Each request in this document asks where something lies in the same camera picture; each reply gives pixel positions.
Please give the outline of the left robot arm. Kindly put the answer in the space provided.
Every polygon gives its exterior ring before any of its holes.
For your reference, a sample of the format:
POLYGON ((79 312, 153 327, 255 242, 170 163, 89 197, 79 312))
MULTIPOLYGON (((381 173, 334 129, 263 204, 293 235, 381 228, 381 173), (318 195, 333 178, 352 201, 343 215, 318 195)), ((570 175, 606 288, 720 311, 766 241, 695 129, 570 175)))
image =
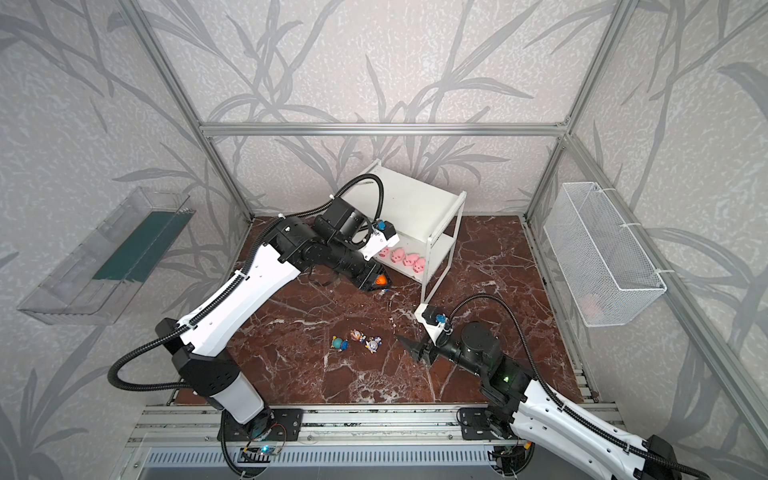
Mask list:
POLYGON ((340 197, 313 211, 273 220, 251 246, 241 269, 208 300, 179 320, 165 319, 157 339, 118 359, 109 383, 124 391, 189 388, 220 411, 222 424, 249 439, 264 435, 274 422, 271 409, 226 347, 239 328, 275 293, 302 272, 325 266, 361 291, 386 289, 391 280, 375 257, 397 241, 394 226, 369 219, 340 197), (181 379, 139 384, 124 380, 120 370, 130 361, 165 347, 181 379))

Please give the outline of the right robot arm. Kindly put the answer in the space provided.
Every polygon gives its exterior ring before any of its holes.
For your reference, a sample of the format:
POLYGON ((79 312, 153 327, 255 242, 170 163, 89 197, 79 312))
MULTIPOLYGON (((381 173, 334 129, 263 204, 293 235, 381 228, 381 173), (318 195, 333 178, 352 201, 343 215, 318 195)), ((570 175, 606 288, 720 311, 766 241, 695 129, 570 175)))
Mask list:
POLYGON ((480 322, 464 326, 459 338, 440 334, 417 341, 397 340, 415 361, 445 358, 480 380, 488 400, 483 418, 471 421, 493 436, 519 439, 557 455, 594 479, 680 479, 709 475, 677 462, 674 448, 653 435, 646 439, 621 430, 555 392, 546 382, 505 355, 480 322))

